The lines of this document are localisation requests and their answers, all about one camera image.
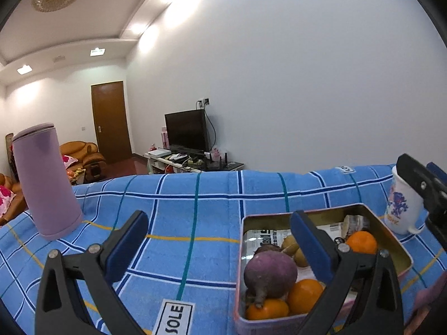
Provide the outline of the orange tangerine in box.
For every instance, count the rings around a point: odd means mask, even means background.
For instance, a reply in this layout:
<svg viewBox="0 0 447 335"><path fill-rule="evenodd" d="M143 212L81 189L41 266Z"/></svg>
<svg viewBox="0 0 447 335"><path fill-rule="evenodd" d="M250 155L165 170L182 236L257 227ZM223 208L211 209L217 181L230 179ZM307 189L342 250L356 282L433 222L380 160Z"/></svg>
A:
<svg viewBox="0 0 447 335"><path fill-rule="evenodd" d="M356 253L364 253L375 255L378 250L378 244L375 237L367 231L357 231L353 233L346 243L350 246L351 250Z"/></svg>

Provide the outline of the black television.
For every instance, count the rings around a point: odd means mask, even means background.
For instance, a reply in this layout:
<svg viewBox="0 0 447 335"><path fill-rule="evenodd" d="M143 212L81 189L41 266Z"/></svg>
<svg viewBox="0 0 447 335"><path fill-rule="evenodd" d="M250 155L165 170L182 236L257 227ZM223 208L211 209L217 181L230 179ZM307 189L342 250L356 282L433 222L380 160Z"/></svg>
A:
<svg viewBox="0 0 447 335"><path fill-rule="evenodd" d="M196 109L164 115L170 149L209 151L205 111Z"/></svg>

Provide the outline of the purple cylindrical container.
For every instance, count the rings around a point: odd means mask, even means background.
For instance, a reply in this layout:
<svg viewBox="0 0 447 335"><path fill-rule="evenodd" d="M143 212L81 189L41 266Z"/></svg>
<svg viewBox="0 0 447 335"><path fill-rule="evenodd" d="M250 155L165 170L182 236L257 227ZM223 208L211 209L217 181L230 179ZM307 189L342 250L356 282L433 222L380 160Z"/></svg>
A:
<svg viewBox="0 0 447 335"><path fill-rule="evenodd" d="M52 123L42 123L18 132L13 152L23 195L41 236L60 239L76 229L83 219L60 152Z"/></svg>

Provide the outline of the orange tangerine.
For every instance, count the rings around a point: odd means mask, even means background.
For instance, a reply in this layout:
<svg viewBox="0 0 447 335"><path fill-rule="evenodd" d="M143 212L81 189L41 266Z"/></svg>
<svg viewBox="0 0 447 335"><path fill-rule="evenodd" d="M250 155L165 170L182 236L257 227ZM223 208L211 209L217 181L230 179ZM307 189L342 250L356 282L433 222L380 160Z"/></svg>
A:
<svg viewBox="0 0 447 335"><path fill-rule="evenodd" d="M378 244L375 237L367 231L357 231L353 233L346 243L350 246L351 250L356 253L364 253L375 255L378 250Z"/></svg>
<svg viewBox="0 0 447 335"><path fill-rule="evenodd" d="M324 292L324 286L317 280L304 279L296 282L288 293L286 302L291 315L309 313Z"/></svg>

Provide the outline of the large purple turnip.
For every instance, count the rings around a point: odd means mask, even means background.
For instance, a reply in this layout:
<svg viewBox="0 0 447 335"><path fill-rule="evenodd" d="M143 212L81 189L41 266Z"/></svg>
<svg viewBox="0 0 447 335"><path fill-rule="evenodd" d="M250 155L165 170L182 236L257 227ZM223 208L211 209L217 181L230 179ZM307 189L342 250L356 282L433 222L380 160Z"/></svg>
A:
<svg viewBox="0 0 447 335"><path fill-rule="evenodd" d="M294 261L285 253L272 250L255 254L243 273L244 283L254 295L254 304L258 308L266 299L279 299L288 293L297 277Z"/></svg>

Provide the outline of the dark brown round fruit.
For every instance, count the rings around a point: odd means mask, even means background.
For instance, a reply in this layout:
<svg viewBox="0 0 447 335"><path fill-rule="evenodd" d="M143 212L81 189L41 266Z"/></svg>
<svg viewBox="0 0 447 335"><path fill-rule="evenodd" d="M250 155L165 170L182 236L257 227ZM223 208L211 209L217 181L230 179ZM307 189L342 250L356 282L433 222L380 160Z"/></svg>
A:
<svg viewBox="0 0 447 335"><path fill-rule="evenodd" d="M254 255L257 255L259 253L267 252L267 251L274 251L274 252L281 252L281 248L278 247L278 245L273 245L271 243L263 243L259 246L259 248L254 252Z"/></svg>

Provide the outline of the white tv stand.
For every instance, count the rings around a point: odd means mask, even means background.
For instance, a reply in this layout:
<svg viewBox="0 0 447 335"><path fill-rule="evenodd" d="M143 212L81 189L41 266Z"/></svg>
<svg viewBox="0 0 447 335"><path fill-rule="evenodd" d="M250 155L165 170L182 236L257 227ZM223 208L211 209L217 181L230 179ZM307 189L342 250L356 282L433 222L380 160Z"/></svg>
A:
<svg viewBox="0 0 447 335"><path fill-rule="evenodd" d="M174 154L167 149L151 150L144 154L149 174L229 172L244 169L242 162L229 161L227 155L212 161L206 157Z"/></svg>

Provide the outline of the brown wooden door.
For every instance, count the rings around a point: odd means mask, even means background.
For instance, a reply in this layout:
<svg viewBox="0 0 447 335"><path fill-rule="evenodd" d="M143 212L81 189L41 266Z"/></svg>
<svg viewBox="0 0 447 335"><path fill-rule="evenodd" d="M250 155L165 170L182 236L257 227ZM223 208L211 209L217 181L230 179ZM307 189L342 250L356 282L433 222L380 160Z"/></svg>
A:
<svg viewBox="0 0 447 335"><path fill-rule="evenodd" d="M108 164L132 157L123 81L91 86L92 113L99 152Z"/></svg>

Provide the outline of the orange sofa with cushions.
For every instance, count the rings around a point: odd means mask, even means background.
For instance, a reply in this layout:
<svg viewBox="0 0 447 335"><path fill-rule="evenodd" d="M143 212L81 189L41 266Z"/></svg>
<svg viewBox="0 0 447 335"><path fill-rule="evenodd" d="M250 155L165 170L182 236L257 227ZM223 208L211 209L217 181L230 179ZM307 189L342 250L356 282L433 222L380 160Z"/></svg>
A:
<svg viewBox="0 0 447 335"><path fill-rule="evenodd" d="M1 226L6 225L28 209L20 183L0 174L1 185Z"/></svg>

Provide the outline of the small yellow-brown longan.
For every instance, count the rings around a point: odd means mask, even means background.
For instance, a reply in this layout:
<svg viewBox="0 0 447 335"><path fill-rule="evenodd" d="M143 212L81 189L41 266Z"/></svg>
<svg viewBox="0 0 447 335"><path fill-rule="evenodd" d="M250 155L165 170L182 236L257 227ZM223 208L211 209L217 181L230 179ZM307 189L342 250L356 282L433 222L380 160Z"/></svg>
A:
<svg viewBox="0 0 447 335"><path fill-rule="evenodd" d="M299 245L293 235L286 236L281 245L281 251L288 256L294 256L298 249Z"/></svg>

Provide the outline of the white cloth label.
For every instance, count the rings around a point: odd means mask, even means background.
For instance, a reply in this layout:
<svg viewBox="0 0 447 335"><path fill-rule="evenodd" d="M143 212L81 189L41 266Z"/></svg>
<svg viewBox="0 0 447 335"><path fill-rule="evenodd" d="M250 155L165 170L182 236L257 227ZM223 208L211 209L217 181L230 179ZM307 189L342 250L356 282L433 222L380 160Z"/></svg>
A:
<svg viewBox="0 0 447 335"><path fill-rule="evenodd" d="M152 335L190 335L195 303L163 299Z"/></svg>

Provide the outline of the white floral mug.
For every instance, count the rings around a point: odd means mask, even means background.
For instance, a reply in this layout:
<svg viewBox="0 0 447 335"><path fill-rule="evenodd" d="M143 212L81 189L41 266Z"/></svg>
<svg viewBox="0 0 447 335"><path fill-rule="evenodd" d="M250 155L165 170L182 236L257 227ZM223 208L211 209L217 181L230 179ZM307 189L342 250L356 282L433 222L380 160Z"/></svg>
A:
<svg viewBox="0 0 447 335"><path fill-rule="evenodd" d="M392 169L393 180L385 211L385 224L395 234L417 235L422 229L416 222L423 211L422 197L398 174L397 166Z"/></svg>

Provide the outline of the blue plaid towel cloth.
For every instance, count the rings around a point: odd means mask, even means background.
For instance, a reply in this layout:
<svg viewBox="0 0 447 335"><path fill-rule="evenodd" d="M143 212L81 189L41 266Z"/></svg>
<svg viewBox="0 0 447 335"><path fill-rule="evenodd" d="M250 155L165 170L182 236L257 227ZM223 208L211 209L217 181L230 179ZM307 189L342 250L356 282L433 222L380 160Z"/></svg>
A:
<svg viewBox="0 0 447 335"><path fill-rule="evenodd" d="M146 236L114 289L140 327L153 334L167 320L164 301L192 311L190 334L235 334L239 243L243 222L364 204L383 218L393 182L389 165L339 166L296 173L236 171L126 176L76 186L80 226L47 241L30 210L1 229L1 301L26 334L34 331L40 278L50 251L83 253L137 210Z"/></svg>

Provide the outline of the pink metal tin box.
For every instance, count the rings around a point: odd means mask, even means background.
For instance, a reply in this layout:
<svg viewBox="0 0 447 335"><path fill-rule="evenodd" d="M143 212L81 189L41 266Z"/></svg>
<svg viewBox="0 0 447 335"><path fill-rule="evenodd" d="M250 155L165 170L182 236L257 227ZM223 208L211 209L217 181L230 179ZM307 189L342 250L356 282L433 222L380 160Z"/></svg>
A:
<svg viewBox="0 0 447 335"><path fill-rule="evenodd" d="M392 257L393 264L400 282L406 273L411 269L413 260L408 251L401 245L395 235L389 230L383 222L376 217L370 209L364 204L352 204L344 207L334 207L330 209L320 209L305 211L316 227L320 225L330 225L337 220L344 219L348 214L360 214L370 221L370 228L376 237L379 250L387 250ZM244 218L242 221L241 232L246 233L249 230L275 229L283 230L290 227L290 216L292 213L276 213L252 215ZM293 315L286 318L268 319L261 321L250 321L243 317L242 308L245 301L242 297L242 290L245 289L242 280L236 283L238 291L235 304L235 327L238 334L299 334L298 329L304 322L306 315ZM354 305L355 298L361 289L361 282L356 281L351 285L351 289L339 313L340 318L346 320L351 307Z"/></svg>

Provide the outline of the printed paper in box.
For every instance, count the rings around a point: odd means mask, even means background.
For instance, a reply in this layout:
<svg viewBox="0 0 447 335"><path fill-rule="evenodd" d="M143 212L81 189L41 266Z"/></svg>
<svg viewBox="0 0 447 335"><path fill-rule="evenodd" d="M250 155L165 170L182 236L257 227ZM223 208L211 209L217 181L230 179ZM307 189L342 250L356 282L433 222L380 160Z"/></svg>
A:
<svg viewBox="0 0 447 335"><path fill-rule="evenodd" d="M330 225L320 225L317 227L325 231L332 240L342 238L342 223L333 223ZM254 256L254 252L263 243L271 243L281 248L286 236L292 234L289 229L274 230L249 230L242 236L242 255L241 260L249 261Z"/></svg>

